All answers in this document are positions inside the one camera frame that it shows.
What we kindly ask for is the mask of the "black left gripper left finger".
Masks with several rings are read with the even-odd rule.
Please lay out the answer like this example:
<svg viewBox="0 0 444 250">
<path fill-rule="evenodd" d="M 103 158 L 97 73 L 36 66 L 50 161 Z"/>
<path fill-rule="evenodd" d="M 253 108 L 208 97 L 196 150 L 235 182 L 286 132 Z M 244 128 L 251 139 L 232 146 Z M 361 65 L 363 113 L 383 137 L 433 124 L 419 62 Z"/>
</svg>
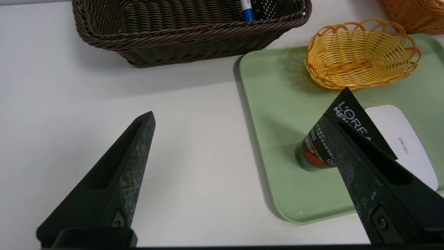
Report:
<svg viewBox="0 0 444 250">
<path fill-rule="evenodd" d="M 37 228 L 43 248 L 134 248 L 131 228 L 156 122 L 138 116 Z"/>
</svg>

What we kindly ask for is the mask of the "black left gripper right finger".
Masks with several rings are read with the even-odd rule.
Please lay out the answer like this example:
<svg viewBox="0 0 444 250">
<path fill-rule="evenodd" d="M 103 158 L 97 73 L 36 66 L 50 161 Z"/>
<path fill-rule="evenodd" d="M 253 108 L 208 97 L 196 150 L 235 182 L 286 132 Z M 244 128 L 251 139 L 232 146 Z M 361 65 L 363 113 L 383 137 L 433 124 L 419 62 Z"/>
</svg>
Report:
<svg viewBox="0 0 444 250">
<path fill-rule="evenodd" d="M 443 245 L 444 200 L 341 119 L 321 130 L 373 245 Z"/>
</svg>

